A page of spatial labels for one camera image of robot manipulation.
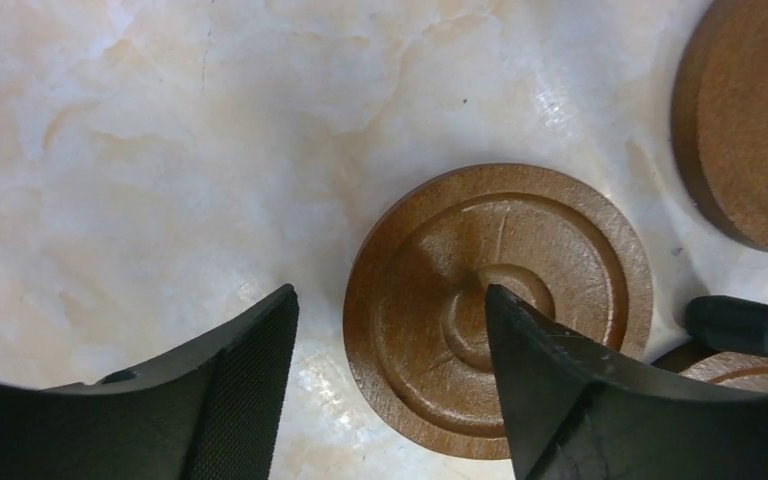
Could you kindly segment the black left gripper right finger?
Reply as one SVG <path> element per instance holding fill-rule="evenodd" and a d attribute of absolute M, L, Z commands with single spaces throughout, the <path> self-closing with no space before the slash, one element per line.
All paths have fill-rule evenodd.
<path fill-rule="evenodd" d="M 768 479 L 768 394 L 631 359 L 506 287 L 485 296 L 519 479 Z"/>

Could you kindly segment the dark brown wooden coaster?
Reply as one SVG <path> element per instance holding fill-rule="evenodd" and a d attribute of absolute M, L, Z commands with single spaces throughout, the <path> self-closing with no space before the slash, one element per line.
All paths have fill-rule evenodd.
<path fill-rule="evenodd" d="M 711 3 L 678 65 L 670 127 L 701 215 L 768 252 L 768 1 Z"/>

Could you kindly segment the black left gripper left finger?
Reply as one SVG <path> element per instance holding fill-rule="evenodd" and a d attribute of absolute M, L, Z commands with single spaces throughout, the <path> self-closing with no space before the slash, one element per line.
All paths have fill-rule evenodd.
<path fill-rule="evenodd" d="M 267 478 L 298 319 L 287 284 L 96 383 L 0 383 L 0 479 Z"/>

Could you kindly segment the dark brown ridged coaster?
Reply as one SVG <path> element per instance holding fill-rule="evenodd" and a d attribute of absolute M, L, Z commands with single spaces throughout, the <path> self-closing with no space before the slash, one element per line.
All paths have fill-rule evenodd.
<path fill-rule="evenodd" d="M 525 164 L 440 175 L 377 221 L 343 306 L 361 394 L 427 449 L 478 460 L 509 455 L 485 324 L 493 284 L 600 344 L 644 355 L 651 269 L 639 236 L 605 195 Z"/>

